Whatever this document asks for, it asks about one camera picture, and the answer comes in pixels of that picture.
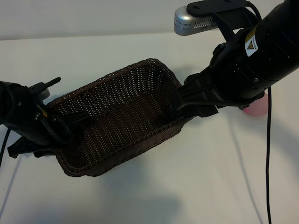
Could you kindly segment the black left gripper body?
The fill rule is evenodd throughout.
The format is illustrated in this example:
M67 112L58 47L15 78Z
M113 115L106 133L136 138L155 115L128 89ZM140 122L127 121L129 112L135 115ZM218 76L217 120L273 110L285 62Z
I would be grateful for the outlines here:
M55 148L57 143L50 144L49 146L40 146L27 140L24 137L20 137L14 144L7 148L8 154L12 158L17 158L21 154L33 153L36 158L43 156L55 155Z

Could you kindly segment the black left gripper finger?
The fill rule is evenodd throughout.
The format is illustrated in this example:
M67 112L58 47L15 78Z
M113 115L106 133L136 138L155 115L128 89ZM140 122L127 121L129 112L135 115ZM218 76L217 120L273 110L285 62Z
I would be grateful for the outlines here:
M75 112L65 115L65 123L71 131L74 131L79 125L90 119L91 116L86 112Z

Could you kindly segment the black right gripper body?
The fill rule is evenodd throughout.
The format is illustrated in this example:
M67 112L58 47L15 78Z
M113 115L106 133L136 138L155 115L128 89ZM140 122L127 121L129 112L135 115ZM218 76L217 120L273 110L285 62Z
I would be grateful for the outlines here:
M190 75L184 81L186 83L202 83L202 84L213 84L214 88L210 91L210 99L209 101L212 102L215 106L189 106L188 109L195 109L196 115L199 117L209 117L218 113L218 107L224 107L226 105L225 98L219 93L216 89L215 83L211 78L209 72L201 72Z

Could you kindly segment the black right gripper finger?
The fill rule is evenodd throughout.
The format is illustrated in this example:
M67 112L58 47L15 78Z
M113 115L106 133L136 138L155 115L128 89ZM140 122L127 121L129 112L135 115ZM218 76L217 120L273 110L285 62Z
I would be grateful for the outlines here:
M186 83L179 88L179 98L181 100L209 100L209 93L213 88L213 84Z
M196 93L180 93L175 90L172 94L172 105L176 110L189 106L215 106L202 91Z

